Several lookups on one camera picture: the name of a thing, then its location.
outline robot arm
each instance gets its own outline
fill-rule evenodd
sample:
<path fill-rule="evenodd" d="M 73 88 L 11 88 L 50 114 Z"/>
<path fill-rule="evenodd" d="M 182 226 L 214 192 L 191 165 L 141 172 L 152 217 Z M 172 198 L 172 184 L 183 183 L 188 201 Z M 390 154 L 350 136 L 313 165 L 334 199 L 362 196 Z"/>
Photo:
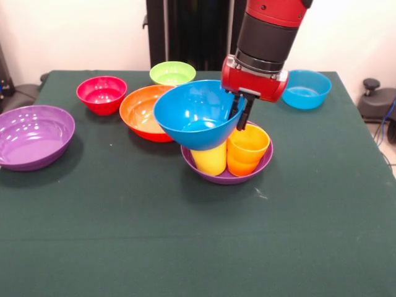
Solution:
<path fill-rule="evenodd" d="M 238 130 L 244 129 L 254 99 L 281 97 L 288 82 L 283 65 L 312 1 L 247 0 L 236 53 L 226 57 L 222 69 L 222 87 L 235 95 L 230 117 L 239 98 L 247 100 Z"/>

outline light blue bowl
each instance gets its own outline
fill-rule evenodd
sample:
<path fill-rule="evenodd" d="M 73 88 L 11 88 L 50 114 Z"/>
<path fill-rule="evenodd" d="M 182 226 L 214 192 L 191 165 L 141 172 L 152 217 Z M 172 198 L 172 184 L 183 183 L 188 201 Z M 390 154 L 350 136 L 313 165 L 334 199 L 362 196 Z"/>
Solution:
<path fill-rule="evenodd" d="M 154 117 L 183 147 L 210 150 L 227 140 L 241 117 L 244 98 L 239 101 L 237 114 L 228 120 L 233 100 L 219 80 L 197 80 L 162 95 L 154 106 Z"/>
<path fill-rule="evenodd" d="M 331 89 L 331 81 L 323 74 L 310 70 L 293 70 L 290 71 L 282 98 L 294 108 L 311 110 L 323 104 Z"/>

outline plastic bowl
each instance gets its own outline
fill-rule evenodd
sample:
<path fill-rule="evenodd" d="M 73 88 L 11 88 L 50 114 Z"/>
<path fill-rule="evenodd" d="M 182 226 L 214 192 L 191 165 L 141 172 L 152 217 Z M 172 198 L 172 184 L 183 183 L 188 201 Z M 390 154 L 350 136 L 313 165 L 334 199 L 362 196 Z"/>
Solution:
<path fill-rule="evenodd" d="M 241 117 L 243 98 L 238 112 L 228 119 L 233 98 L 221 88 L 219 80 L 198 80 L 166 92 L 154 106 L 154 117 L 182 146 L 210 150 L 227 140 Z"/>
<path fill-rule="evenodd" d="M 73 117 L 60 108 L 32 105 L 0 115 L 0 166 L 15 171 L 44 168 L 67 149 Z"/>
<path fill-rule="evenodd" d="M 270 163 L 270 160 L 272 159 L 273 144 L 272 144 L 272 141 L 270 140 L 270 145 L 268 146 L 268 149 L 265 152 L 264 156 L 260 159 L 258 166 L 255 168 L 255 170 L 251 174 L 246 175 L 246 176 L 232 175 L 228 171 L 228 169 L 226 169 L 222 174 L 217 175 L 217 176 L 205 174 L 197 169 L 194 159 L 192 157 L 191 151 L 188 148 L 181 146 L 181 154 L 183 155 L 184 161 L 186 161 L 186 163 L 192 168 L 192 170 L 194 170 L 196 173 L 198 173 L 201 177 L 203 177 L 207 181 L 210 181 L 211 183 L 215 183 L 215 184 L 240 184 L 240 183 L 244 183 L 245 181 L 248 181 L 249 179 L 255 177 L 265 167 L 267 167 L 267 165 Z"/>
<path fill-rule="evenodd" d="M 196 70 L 187 63 L 168 61 L 155 65 L 150 70 L 150 78 L 161 85 L 181 85 L 190 82 Z"/>
<path fill-rule="evenodd" d="M 332 88 L 331 81 L 323 74 L 309 70 L 290 71 L 283 101 L 300 110 L 311 110 L 323 104 Z"/>
<path fill-rule="evenodd" d="M 115 113 L 125 98 L 125 81 L 114 76 L 92 77 L 77 87 L 77 97 L 99 116 Z"/>
<path fill-rule="evenodd" d="M 137 135 L 154 142 L 171 142 L 170 138 L 153 115 L 155 102 L 173 87 L 169 85 L 151 85 L 130 93 L 119 108 L 124 123 Z"/>

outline red bowl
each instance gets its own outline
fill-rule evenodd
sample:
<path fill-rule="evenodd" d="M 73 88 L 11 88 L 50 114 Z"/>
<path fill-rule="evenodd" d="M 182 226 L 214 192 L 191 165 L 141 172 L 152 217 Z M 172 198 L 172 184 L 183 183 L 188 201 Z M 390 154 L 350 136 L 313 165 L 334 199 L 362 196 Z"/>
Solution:
<path fill-rule="evenodd" d="M 173 141 L 153 114 L 154 104 L 172 88 L 174 87 L 170 85 L 151 85 L 130 93 L 119 108 L 121 119 L 141 138 L 154 142 Z"/>
<path fill-rule="evenodd" d="M 93 113 L 108 116 L 115 113 L 125 98 L 125 81 L 114 76 L 92 77 L 77 87 L 77 97 Z"/>

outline yellow cup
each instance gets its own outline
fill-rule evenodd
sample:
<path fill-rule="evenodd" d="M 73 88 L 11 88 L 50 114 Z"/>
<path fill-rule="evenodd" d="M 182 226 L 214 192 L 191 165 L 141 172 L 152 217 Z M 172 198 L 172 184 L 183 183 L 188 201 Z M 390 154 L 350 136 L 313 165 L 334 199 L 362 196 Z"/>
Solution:
<path fill-rule="evenodd" d="M 191 150 L 191 155 L 197 169 L 207 175 L 219 175 L 227 167 L 226 141 L 211 150 Z"/>
<path fill-rule="evenodd" d="M 227 140 L 228 171 L 235 176 L 251 174 L 269 145 L 269 135 L 258 126 L 246 124 L 245 130 L 235 129 Z"/>

